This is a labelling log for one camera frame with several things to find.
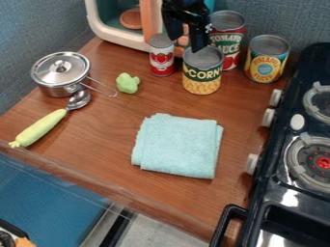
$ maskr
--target green toy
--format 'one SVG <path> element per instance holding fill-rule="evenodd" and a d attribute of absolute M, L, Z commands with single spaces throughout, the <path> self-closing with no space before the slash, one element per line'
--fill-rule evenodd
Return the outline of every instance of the green toy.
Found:
<path fill-rule="evenodd" d="M 117 79 L 118 89 L 127 94 L 134 94 L 138 90 L 138 85 L 140 84 L 140 78 L 135 76 L 131 77 L 128 73 L 121 73 Z"/>

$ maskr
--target spoon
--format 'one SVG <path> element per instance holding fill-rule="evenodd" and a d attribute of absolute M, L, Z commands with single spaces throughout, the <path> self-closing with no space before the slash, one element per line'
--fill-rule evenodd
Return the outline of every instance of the spoon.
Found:
<path fill-rule="evenodd" d="M 79 91 L 69 99 L 69 103 L 65 109 L 58 109 L 36 121 L 18 134 L 15 140 L 10 142 L 9 145 L 12 148 L 30 146 L 52 129 L 63 117 L 66 116 L 68 111 L 82 108 L 87 105 L 90 100 L 91 94 L 89 91 Z"/>
<path fill-rule="evenodd" d="M 91 100 L 91 94 L 87 90 L 82 90 L 76 93 L 69 99 L 69 103 L 66 107 L 67 111 L 76 110 L 87 105 Z"/>

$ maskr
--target tin can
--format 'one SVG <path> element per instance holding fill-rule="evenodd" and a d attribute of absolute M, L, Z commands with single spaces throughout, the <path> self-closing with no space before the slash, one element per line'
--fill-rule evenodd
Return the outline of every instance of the tin can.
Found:
<path fill-rule="evenodd" d="M 191 47 L 183 55 L 184 89 L 195 95 L 209 95 L 220 87 L 224 55 L 213 46 L 193 53 Z"/>
<path fill-rule="evenodd" d="M 274 35 L 251 39 L 245 63 L 245 74 L 259 83 L 277 81 L 284 72 L 289 56 L 289 43 Z"/>
<path fill-rule="evenodd" d="M 151 71 L 156 76 L 168 76 L 174 72 L 174 46 L 167 34 L 155 34 L 150 42 Z"/>
<path fill-rule="evenodd" d="M 220 11 L 213 13 L 210 21 L 212 30 L 209 34 L 209 44 L 221 49 L 225 55 L 223 70 L 235 68 L 246 32 L 243 15 L 233 11 Z"/>

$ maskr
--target black stove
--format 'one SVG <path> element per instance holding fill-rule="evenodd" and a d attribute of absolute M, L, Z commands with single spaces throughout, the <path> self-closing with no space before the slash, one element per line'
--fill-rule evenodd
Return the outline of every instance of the black stove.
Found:
<path fill-rule="evenodd" d="M 262 121 L 270 136 L 249 156 L 254 175 L 247 209 L 225 208 L 210 246 L 221 246 L 230 220 L 243 225 L 235 246 L 330 246 L 330 43 L 301 54 L 284 92 L 275 90 Z"/>

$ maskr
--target blue floor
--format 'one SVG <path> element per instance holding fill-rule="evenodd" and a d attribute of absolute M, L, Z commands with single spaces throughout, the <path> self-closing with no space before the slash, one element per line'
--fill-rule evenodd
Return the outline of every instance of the blue floor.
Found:
<path fill-rule="evenodd" d="M 0 218 L 39 247 L 76 247 L 108 202 L 0 153 Z"/>

